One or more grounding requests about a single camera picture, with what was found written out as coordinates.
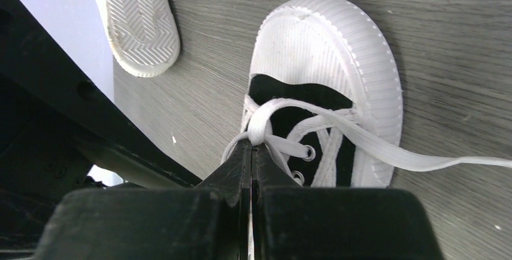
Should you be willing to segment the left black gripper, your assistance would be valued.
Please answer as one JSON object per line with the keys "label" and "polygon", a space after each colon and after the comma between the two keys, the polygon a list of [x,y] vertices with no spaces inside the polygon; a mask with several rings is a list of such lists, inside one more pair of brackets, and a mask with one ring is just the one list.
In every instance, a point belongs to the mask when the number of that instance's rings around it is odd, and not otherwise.
{"label": "left black gripper", "polygon": [[1,249],[34,250],[53,210],[99,158],[148,172],[155,186],[200,179],[164,154],[36,20],[1,0]]}

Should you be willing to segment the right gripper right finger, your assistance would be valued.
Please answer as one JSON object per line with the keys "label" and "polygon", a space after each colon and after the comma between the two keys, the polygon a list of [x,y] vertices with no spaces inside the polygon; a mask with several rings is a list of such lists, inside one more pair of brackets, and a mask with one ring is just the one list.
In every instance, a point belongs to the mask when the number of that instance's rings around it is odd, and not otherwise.
{"label": "right gripper right finger", "polygon": [[301,187],[252,149],[257,259],[442,259],[427,213],[401,189]]}

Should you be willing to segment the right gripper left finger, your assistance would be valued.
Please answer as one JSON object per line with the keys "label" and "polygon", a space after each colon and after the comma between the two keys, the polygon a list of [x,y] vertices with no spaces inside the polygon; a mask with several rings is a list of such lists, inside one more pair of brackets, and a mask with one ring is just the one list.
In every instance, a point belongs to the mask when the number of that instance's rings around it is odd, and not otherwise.
{"label": "right gripper left finger", "polygon": [[251,144],[193,188],[81,189],[66,195],[35,259],[248,259]]}

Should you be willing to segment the black white sneaker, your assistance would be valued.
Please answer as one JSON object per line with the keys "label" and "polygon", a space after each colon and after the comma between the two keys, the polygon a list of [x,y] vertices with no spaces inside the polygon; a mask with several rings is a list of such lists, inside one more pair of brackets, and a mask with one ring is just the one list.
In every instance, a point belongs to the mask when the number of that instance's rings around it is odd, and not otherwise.
{"label": "black white sneaker", "polygon": [[301,186],[385,188],[394,169],[426,172],[495,157],[439,157],[400,148],[403,91],[392,51],[374,21],[347,0],[291,0],[256,36],[241,132],[265,145]]}

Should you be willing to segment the white sole sneaker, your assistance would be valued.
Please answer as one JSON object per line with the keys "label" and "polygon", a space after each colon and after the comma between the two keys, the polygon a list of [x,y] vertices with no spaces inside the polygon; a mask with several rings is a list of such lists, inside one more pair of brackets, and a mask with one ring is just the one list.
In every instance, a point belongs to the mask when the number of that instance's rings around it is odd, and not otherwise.
{"label": "white sole sneaker", "polygon": [[95,0],[113,56],[129,74],[155,77],[179,57],[181,42],[168,0]]}

